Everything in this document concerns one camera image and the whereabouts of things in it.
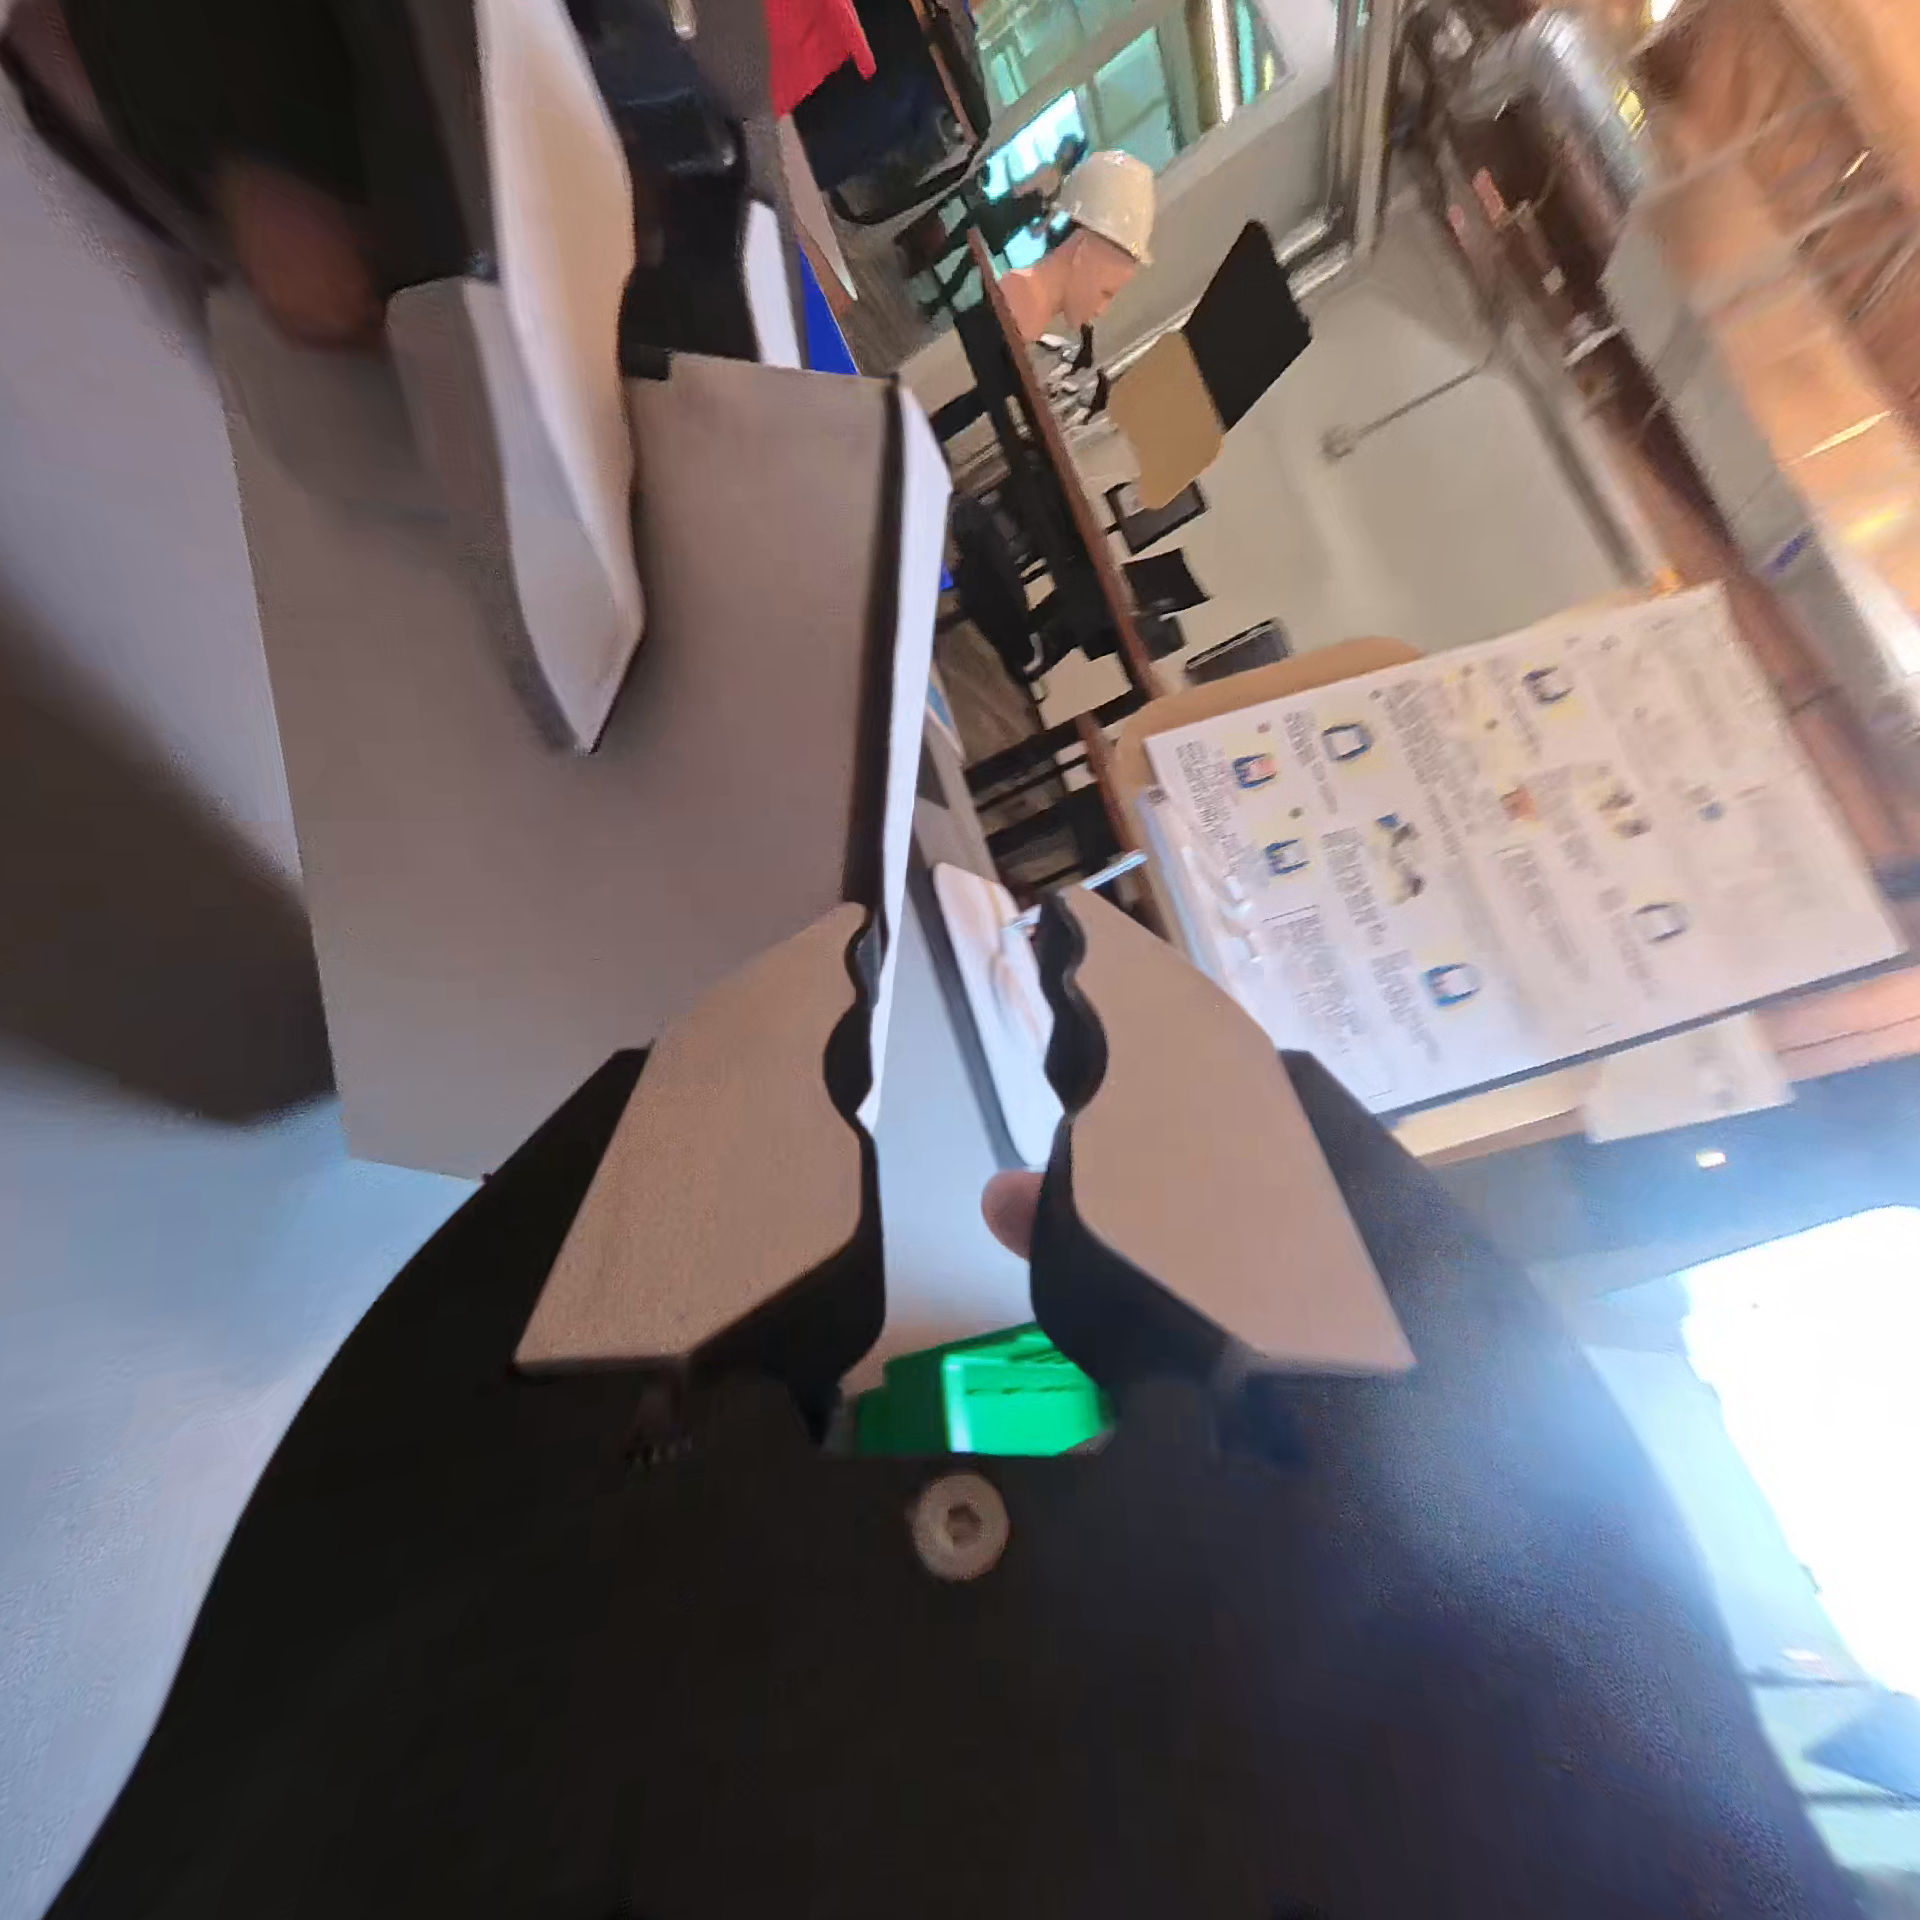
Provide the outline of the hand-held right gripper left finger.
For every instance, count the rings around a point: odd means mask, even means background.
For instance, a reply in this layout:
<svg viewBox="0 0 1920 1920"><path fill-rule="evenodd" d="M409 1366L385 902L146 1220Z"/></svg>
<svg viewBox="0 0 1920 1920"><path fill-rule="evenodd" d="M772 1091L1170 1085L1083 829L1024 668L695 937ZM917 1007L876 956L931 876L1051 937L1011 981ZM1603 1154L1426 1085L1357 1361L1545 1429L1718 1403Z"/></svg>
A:
<svg viewBox="0 0 1920 1920"><path fill-rule="evenodd" d="M522 1377L780 1383L830 1427L886 1330L886 922L819 922L715 981L642 1063L511 1340Z"/></svg>

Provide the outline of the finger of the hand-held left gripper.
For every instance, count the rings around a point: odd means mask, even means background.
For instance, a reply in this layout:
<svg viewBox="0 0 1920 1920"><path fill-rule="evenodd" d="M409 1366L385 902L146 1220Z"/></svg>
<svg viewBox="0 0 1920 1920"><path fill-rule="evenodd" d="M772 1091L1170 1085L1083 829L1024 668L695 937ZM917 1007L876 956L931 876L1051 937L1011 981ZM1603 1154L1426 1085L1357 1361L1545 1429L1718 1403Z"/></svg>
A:
<svg viewBox="0 0 1920 1920"><path fill-rule="evenodd" d="M617 297L633 177L567 6L393 6L426 117L388 354L509 678L592 754L649 636Z"/></svg>

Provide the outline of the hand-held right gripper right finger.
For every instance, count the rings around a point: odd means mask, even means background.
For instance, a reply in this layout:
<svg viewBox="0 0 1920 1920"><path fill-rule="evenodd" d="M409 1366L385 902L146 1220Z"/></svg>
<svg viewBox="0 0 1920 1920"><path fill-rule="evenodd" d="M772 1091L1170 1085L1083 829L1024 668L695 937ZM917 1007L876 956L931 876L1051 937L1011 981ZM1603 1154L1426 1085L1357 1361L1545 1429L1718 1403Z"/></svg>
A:
<svg viewBox="0 0 1920 1920"><path fill-rule="evenodd" d="M1033 920L1062 1129L1033 1329L1111 1395L1396 1377L1412 1340L1268 1029L1094 892Z"/></svg>

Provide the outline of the white cardboard box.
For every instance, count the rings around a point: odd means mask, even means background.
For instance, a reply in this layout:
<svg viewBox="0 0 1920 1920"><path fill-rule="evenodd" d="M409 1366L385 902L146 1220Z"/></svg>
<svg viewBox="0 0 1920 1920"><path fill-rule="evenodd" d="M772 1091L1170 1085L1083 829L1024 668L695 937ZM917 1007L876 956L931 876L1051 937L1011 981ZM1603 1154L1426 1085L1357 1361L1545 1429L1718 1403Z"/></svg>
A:
<svg viewBox="0 0 1920 1920"><path fill-rule="evenodd" d="M476 399L213 297L352 1154L489 1178L613 1052L902 902L950 472L902 381L633 375L649 636L592 754L543 733L452 517Z"/></svg>

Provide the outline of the green cube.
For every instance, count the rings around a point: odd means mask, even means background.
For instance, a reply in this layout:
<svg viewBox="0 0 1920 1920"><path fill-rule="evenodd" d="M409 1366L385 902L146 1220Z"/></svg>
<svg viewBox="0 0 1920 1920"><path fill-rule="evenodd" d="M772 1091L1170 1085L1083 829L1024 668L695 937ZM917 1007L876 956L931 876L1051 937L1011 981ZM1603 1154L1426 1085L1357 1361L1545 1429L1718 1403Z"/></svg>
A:
<svg viewBox="0 0 1920 1920"><path fill-rule="evenodd" d="M900 1350L852 1400L863 1458L1062 1458L1111 1427L1111 1395L1033 1317Z"/></svg>

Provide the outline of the person's left hand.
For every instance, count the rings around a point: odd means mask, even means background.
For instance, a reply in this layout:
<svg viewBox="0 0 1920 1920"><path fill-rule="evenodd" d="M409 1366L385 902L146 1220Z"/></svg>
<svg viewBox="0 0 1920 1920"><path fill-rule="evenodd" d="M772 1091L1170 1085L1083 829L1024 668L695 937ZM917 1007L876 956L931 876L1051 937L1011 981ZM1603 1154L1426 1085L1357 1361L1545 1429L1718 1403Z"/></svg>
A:
<svg viewBox="0 0 1920 1920"><path fill-rule="evenodd" d="M371 349L385 335L385 289L340 201L280 168L224 161L213 174L213 203L278 335L297 349Z"/></svg>

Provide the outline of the red cloth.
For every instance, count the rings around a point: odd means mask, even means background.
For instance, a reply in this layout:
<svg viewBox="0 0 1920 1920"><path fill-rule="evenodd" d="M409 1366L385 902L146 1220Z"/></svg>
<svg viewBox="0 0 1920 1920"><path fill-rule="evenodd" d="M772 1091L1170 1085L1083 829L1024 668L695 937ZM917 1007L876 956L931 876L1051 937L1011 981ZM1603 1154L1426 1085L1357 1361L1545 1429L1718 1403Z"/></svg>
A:
<svg viewBox="0 0 1920 1920"><path fill-rule="evenodd" d="M858 0L759 0L772 114L789 117L830 75L876 77Z"/></svg>

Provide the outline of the blue table mat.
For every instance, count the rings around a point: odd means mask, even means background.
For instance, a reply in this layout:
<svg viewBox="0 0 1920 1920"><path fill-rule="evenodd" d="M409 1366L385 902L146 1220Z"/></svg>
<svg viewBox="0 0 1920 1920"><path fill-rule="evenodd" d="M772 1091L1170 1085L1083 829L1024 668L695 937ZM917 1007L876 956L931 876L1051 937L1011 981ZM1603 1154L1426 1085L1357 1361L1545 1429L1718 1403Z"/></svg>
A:
<svg viewBox="0 0 1920 1920"><path fill-rule="evenodd" d="M804 251L801 251L801 315L804 370L863 375Z"/></svg>

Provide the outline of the mannequin head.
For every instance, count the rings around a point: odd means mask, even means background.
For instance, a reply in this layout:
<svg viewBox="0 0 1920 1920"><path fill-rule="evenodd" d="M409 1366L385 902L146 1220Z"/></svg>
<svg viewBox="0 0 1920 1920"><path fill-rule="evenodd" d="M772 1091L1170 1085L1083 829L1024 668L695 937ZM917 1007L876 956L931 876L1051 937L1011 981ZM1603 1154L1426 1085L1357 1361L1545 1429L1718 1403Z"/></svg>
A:
<svg viewBox="0 0 1920 1920"><path fill-rule="evenodd" d="M1085 327L1101 309L1129 289L1134 251L1112 241L1067 224L1062 243L1051 243L1033 267L1004 270L999 297L1011 309L1011 327L1024 343L1041 343L1051 327Z"/></svg>

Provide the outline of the white hard hat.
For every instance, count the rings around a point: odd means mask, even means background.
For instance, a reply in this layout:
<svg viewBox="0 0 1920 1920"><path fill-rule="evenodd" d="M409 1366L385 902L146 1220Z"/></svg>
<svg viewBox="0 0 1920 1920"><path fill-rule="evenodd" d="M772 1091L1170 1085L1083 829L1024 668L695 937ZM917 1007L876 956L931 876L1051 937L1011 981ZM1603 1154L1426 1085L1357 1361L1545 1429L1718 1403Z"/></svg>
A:
<svg viewBox="0 0 1920 1920"><path fill-rule="evenodd" d="M1129 267L1157 260L1157 210L1162 187L1134 153L1085 153L1058 189L1058 224L1112 243Z"/></svg>

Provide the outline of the white printed poster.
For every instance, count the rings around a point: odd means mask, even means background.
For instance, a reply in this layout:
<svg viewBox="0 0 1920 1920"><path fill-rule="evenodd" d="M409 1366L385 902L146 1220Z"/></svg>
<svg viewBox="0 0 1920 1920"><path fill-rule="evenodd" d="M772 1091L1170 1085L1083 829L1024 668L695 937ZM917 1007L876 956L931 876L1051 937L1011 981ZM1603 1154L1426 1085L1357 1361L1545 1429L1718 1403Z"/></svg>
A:
<svg viewBox="0 0 1920 1920"><path fill-rule="evenodd" d="M1194 963L1372 1114L1904 956L1730 586L1237 702L1144 754Z"/></svg>

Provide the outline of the long wooden desk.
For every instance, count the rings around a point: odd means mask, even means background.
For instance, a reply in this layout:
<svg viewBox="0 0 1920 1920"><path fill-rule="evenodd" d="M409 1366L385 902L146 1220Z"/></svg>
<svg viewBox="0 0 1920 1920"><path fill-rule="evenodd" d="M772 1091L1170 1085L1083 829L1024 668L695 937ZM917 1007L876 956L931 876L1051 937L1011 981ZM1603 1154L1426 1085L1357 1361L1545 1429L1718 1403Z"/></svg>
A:
<svg viewBox="0 0 1920 1920"><path fill-rule="evenodd" d="M1121 657L1129 713L1162 693L1162 675L1144 638L1134 586L1112 560L1111 521L1094 517L1083 472L1067 459L1062 420L1011 309L990 243L967 229L974 301L958 309L967 354L967 387L999 426L1004 484L1024 532L1058 586L1058 622L1073 638L1101 638Z"/></svg>

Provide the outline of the black and tan panel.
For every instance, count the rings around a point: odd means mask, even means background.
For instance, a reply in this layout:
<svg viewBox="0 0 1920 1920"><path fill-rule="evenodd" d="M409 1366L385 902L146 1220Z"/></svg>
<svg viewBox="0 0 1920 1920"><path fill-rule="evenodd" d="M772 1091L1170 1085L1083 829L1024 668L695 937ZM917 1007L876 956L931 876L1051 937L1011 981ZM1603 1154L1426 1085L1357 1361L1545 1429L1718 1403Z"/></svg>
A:
<svg viewBox="0 0 1920 1920"><path fill-rule="evenodd" d="M1198 484L1226 426L1309 354L1313 321L1273 229L1237 224L1183 327L1157 335L1112 381L1111 420L1134 455L1134 511Z"/></svg>

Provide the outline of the silver metal duct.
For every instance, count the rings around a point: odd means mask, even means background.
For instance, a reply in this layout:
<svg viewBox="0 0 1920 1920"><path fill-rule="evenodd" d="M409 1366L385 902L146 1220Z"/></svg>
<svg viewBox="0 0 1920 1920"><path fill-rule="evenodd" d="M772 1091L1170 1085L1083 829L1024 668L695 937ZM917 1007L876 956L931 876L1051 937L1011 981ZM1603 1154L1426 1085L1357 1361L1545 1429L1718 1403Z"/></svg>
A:
<svg viewBox="0 0 1920 1920"><path fill-rule="evenodd" d="M1466 53L1466 64L1443 75L1443 114L1459 124L1531 114L1552 161L1611 224L1655 187L1642 90L1575 6L1535 6Z"/></svg>

